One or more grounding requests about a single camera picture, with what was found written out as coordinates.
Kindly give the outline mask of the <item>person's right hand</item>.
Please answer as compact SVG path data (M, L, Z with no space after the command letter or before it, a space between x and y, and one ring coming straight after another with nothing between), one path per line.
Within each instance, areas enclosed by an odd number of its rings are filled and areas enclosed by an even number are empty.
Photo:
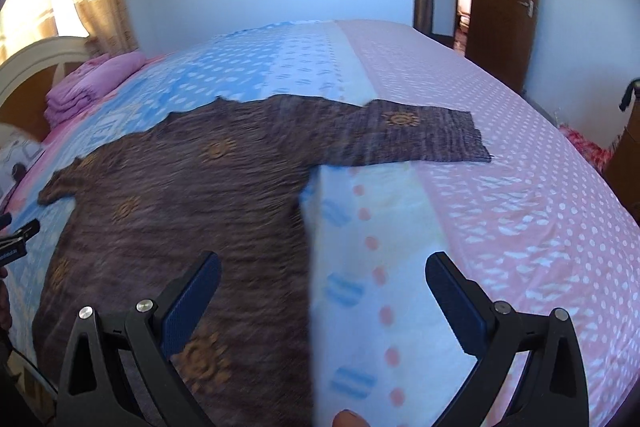
M332 421L332 427L369 427L369 423L351 410L342 410Z

